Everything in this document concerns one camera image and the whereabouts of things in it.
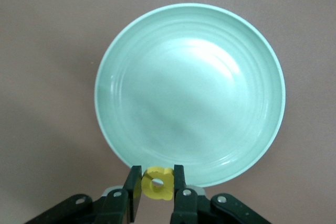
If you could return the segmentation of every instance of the ceramic plate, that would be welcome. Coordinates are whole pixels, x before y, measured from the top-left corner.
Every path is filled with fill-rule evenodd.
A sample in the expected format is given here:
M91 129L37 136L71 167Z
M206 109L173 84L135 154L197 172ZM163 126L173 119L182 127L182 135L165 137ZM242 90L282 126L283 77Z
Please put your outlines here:
M95 107L128 166L180 164L188 184L213 186L270 147L285 82L270 44L246 20L211 5L175 4L117 35L98 70Z

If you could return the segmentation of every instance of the yellow object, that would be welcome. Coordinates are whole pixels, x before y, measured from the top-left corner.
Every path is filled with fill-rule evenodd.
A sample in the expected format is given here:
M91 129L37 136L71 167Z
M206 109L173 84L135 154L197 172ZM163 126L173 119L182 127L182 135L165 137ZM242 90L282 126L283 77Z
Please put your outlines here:
M174 170L152 166L143 174L141 189L143 193L151 199L171 200L174 192ZM162 185L154 185L153 180L161 180Z

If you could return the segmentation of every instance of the brown surface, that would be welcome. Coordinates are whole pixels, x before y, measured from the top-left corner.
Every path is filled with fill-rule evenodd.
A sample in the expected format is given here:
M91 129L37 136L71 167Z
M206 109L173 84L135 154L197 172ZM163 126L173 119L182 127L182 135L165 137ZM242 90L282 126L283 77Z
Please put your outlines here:
M336 0L0 0L0 216L22 223L75 193L97 199L129 169L105 142L93 87L130 21L180 2L244 17L286 79L280 132L228 192L273 223L335 223ZM142 198L136 223L169 223L172 202Z

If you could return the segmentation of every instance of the plate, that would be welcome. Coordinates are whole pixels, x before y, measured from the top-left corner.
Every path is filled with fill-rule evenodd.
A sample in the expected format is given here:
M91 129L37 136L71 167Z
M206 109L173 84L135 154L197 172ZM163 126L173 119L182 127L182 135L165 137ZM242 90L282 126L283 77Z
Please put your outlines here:
M225 9L164 6L130 23L96 78L98 122L128 166L184 165L186 182L213 186L254 165L285 109L285 82L267 40Z

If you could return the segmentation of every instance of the screw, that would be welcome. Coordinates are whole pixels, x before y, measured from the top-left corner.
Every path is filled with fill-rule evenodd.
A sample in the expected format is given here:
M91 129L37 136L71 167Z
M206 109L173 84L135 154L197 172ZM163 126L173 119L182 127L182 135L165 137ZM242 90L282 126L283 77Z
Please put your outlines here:
M227 200L226 200L226 198L225 198L224 196L218 196L218 197L217 197L217 201L218 201L219 203L225 203Z
M120 191L116 191L114 194L113 194L114 197L119 197L121 196L121 192Z
M76 200L76 205L82 204L84 202L85 202L85 197L79 198L79 199Z
M188 190L188 189L185 189L185 190L183 190L183 195L184 196L189 196L189 195L191 195L191 191Z

